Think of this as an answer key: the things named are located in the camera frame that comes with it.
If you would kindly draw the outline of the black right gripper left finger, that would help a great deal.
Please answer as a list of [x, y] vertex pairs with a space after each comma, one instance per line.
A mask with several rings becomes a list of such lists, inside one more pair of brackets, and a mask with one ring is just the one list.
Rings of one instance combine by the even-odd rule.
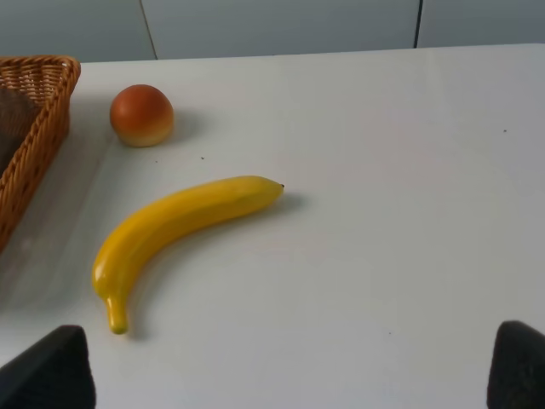
[[96, 407], [84, 329], [61, 325], [3, 365], [1, 407]]

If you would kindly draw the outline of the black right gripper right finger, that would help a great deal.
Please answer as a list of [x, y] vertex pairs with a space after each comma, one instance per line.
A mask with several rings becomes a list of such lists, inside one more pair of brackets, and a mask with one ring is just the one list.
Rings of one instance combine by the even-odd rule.
[[544, 335], [517, 320], [500, 324], [493, 348], [486, 405], [544, 407]]

